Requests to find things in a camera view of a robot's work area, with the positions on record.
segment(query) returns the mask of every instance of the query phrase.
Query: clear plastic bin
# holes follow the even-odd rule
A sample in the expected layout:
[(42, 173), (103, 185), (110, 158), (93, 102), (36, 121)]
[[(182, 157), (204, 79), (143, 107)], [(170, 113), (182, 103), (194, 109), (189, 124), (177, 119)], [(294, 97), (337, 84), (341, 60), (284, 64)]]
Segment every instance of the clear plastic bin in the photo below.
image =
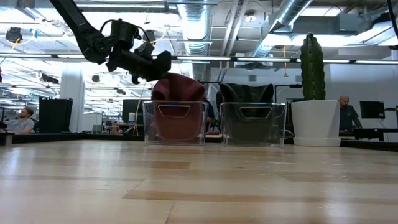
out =
[(205, 143), (207, 103), (145, 101), (142, 105), (146, 144)]
[(284, 145), (283, 103), (222, 103), (220, 115), (224, 146)]

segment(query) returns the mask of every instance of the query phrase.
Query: potted cactus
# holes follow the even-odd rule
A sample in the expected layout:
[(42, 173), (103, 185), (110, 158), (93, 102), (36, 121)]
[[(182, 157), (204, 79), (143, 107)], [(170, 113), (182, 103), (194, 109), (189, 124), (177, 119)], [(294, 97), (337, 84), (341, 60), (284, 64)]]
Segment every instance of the potted cactus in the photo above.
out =
[(323, 52), (313, 34), (304, 39), (300, 59), (304, 101), (292, 103), (294, 144), (338, 147), (339, 104), (325, 100)]

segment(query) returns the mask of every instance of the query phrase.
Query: bin handle cutout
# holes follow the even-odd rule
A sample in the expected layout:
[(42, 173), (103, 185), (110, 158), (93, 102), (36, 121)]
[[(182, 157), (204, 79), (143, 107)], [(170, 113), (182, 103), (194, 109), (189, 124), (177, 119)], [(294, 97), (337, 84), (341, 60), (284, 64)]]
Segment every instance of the bin handle cutout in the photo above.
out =
[[(184, 117), (186, 117), (189, 114), (189, 111), (191, 109), (191, 107), (188, 106), (188, 105), (159, 105), (157, 108), (160, 111), (160, 113), (162, 114), (162, 116), (168, 117), (168, 118), (184, 118)], [(185, 114), (184, 115), (167, 114), (166, 111), (164, 110), (164, 109), (167, 109), (167, 108), (176, 108), (179, 111), (185, 112)]]
[[(271, 107), (264, 107), (264, 106), (241, 106), (239, 108), (241, 114), (243, 117), (247, 118), (247, 119), (267, 119), (269, 117), (269, 115), (272, 112), (272, 108)], [(253, 110), (255, 112), (255, 110), (268, 110), (268, 113), (265, 116), (245, 116), (245, 112), (248, 112), (249, 110)]]

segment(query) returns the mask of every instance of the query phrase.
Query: ventilation duct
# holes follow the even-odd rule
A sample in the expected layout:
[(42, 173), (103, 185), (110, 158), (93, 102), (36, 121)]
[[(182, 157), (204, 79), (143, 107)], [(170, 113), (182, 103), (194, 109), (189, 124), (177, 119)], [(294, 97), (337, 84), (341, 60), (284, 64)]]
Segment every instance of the ventilation duct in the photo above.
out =
[[(210, 7), (199, 4), (178, 5), (182, 19), (183, 38), (192, 40), (185, 43), (185, 51), (190, 56), (207, 56), (209, 45), (196, 40), (208, 39), (208, 18)], [(193, 79), (207, 81), (210, 79), (210, 65), (206, 63), (192, 63)]]
[[(292, 28), (293, 23), (304, 11), (304, 9), (311, 4), (312, 0), (284, 0), (280, 5), (279, 11), (276, 13), (271, 26), (268, 27), (267, 34), (270, 31), (280, 29), (282, 27), (290, 26)], [(264, 40), (260, 43), (255, 51), (251, 54), (252, 57), (265, 57), (270, 52), (273, 46), (268, 46)]]

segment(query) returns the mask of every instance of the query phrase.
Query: red cloth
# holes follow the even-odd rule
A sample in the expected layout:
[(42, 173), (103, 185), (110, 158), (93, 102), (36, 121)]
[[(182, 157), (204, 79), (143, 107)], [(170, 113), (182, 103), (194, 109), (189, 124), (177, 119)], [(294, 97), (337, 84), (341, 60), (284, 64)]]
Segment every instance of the red cloth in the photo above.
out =
[[(152, 90), (152, 100), (200, 101), (205, 87), (198, 81), (171, 73), (159, 80)], [(206, 120), (204, 105), (199, 103), (154, 103), (157, 134), (163, 140), (189, 141), (202, 132)]]

